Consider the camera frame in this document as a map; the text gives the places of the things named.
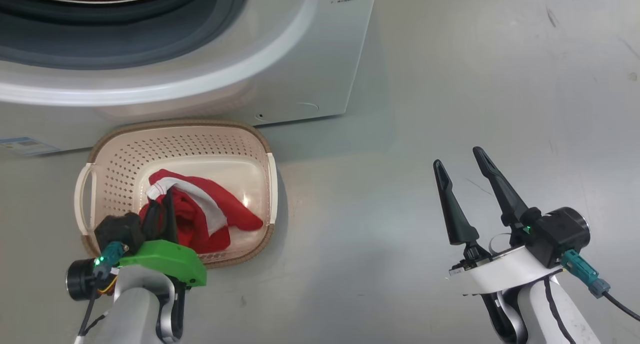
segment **gray floor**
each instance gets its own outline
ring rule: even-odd
[[[476,145],[529,205],[585,214],[584,256],[640,310],[636,2],[376,0],[347,113],[261,129],[282,180],[276,235],[192,290],[183,343],[497,342],[482,301],[448,289],[462,248],[432,174],[443,160],[486,245],[505,229]],[[73,342],[86,303],[64,273],[85,257],[72,196],[86,157],[0,154],[3,343]],[[640,341],[560,282],[602,343]]]

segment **basket handle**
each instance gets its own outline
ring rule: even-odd
[[[85,185],[87,178],[91,175],[91,215],[89,216],[89,225],[85,222]],[[75,221],[77,222],[78,229],[82,232],[82,235],[89,235],[94,232],[94,213],[96,212],[96,184],[98,182],[98,176],[94,172],[94,164],[87,162],[87,164],[80,171],[78,180],[75,182],[75,191],[73,192],[73,209],[75,212]]]
[[[278,217],[278,171],[276,171],[274,154],[268,152],[267,159],[269,160],[269,198],[271,199],[269,224],[275,224]]]

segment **washing machine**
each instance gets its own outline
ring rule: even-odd
[[[0,0],[0,148],[345,112],[374,0]]]

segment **red cloth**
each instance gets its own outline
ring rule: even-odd
[[[198,254],[223,251],[231,244],[229,226],[237,227],[243,231],[254,231],[263,227],[262,219],[247,209],[233,194],[212,180],[201,177],[186,177],[178,173],[160,169],[149,177],[149,184],[153,185],[162,178],[178,178],[189,182],[204,191],[211,197],[226,216],[226,227],[221,228],[209,236],[207,219],[202,209],[188,194],[171,188],[173,193],[173,206],[175,219],[178,225],[178,243],[181,246],[192,248]],[[164,195],[158,196],[156,201],[162,203]],[[140,217],[147,214],[149,205],[140,210]]]

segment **plastic basket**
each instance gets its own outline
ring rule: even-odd
[[[91,151],[74,197],[75,219],[89,255],[99,255],[96,225],[108,215],[139,212],[148,201],[149,176],[160,169],[213,180],[263,220],[256,231],[230,227],[229,248],[199,255],[208,269],[246,262],[267,246],[275,228],[278,181],[274,155],[262,134],[230,121],[166,120],[115,130]],[[87,223],[84,202],[89,176]]]

